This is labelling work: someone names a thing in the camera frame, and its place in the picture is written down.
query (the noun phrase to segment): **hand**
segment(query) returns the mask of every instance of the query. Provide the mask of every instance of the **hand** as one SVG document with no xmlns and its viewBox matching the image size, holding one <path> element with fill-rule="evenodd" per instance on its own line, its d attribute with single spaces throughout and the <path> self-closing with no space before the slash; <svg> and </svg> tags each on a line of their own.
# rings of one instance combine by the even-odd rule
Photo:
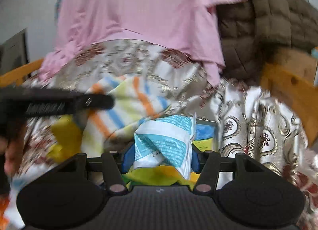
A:
<svg viewBox="0 0 318 230">
<path fill-rule="evenodd" d="M 5 154 L 4 172 L 8 176 L 13 176 L 19 171 L 23 156 L 25 133 L 26 125 L 23 125 L 10 142 L 0 137 L 0 154 Z"/>
</svg>

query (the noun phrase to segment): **pink cloth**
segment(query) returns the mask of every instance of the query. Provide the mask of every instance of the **pink cloth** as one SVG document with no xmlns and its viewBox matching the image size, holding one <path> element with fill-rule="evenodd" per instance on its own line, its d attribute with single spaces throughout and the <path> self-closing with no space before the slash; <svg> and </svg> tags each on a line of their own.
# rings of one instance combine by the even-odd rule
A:
<svg viewBox="0 0 318 230">
<path fill-rule="evenodd" d="M 53 76 L 87 45 L 129 38 L 191 54 L 217 85 L 225 64 L 215 5 L 239 1 L 244 0 L 63 0 L 56 51 L 46 56 L 41 78 Z"/>
</svg>

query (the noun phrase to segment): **white and teal package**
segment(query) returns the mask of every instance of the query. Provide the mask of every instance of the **white and teal package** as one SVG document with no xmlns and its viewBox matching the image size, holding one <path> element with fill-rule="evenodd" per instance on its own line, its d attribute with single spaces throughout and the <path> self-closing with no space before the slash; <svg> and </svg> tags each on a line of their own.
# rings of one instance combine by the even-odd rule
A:
<svg viewBox="0 0 318 230">
<path fill-rule="evenodd" d="M 192 140 L 196 132 L 196 116 L 173 115 L 144 122 L 136 130 L 134 169 L 174 166 L 183 178 L 191 173 Z"/>
</svg>

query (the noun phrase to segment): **striped cloth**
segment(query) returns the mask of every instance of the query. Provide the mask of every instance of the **striped cloth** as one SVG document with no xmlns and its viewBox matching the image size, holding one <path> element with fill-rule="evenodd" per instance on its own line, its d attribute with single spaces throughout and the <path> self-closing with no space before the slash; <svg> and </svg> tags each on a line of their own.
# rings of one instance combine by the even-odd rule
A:
<svg viewBox="0 0 318 230">
<path fill-rule="evenodd" d="M 170 102 L 158 95 L 158 87 L 143 77 L 129 74 L 121 77 L 107 75 L 94 84 L 87 92 L 110 94 L 115 98 L 115 105 L 111 110 L 89 112 L 82 152 L 88 157 L 98 157 L 107 142 L 129 142 L 144 121 L 165 113 Z"/>
</svg>

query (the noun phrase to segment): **brown quilted blanket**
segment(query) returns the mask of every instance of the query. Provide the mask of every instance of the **brown quilted blanket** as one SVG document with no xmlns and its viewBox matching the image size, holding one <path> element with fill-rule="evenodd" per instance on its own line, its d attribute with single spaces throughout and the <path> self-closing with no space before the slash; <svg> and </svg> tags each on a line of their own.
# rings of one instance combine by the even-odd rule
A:
<svg viewBox="0 0 318 230">
<path fill-rule="evenodd" d="M 224 76 L 257 83 L 268 49 L 318 46 L 318 11 L 306 0 L 248 0 L 217 7 Z"/>
</svg>

